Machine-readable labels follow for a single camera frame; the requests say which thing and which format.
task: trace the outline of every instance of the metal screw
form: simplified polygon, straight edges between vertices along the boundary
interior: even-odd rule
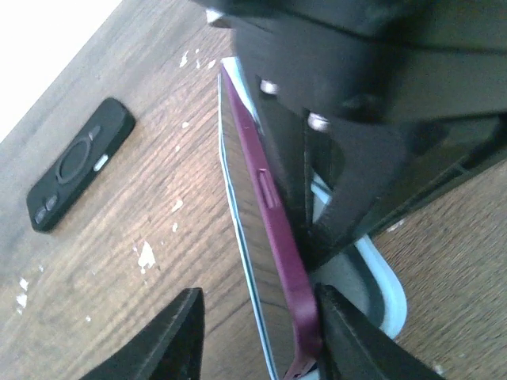
[[[278,85],[272,83],[270,81],[261,80],[261,91],[263,93],[267,93],[268,95],[277,95],[278,94]]]
[[[325,132],[330,125],[330,121],[324,116],[310,112],[310,115],[308,116],[308,125],[311,129],[317,132]]]

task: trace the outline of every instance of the table surface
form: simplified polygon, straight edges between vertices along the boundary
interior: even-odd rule
[[[268,378],[219,165],[230,43],[190,2],[125,0],[0,144],[2,379],[79,378],[185,287],[206,294],[202,379]],[[135,130],[59,227],[33,232],[28,190],[107,96]],[[409,300],[398,342],[450,379],[507,377],[506,184],[499,165],[376,239]]]
[[[0,4],[0,143],[121,0]]]

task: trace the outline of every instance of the white wall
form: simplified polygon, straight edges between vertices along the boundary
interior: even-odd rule
[[[0,4],[0,142],[120,0],[14,0]]]

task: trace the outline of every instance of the purple phone case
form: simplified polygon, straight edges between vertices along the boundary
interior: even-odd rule
[[[254,118],[242,103],[227,71],[222,66],[235,126],[238,129],[262,220],[268,234],[285,301],[292,316],[294,361],[284,379],[305,374],[314,365],[322,347],[317,302],[300,259],[278,191],[257,134]]]

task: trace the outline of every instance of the smartphone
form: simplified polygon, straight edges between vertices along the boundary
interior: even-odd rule
[[[258,135],[235,58],[219,74],[219,154],[272,380],[302,378],[322,346],[317,303]]]

